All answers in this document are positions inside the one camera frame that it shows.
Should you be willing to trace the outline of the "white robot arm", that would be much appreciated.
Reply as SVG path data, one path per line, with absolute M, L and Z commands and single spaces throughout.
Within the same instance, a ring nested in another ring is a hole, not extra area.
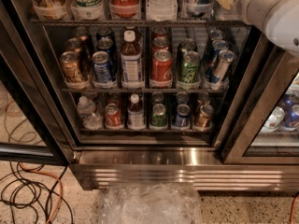
M 269 41 L 299 56 L 299 0 L 216 0 Z

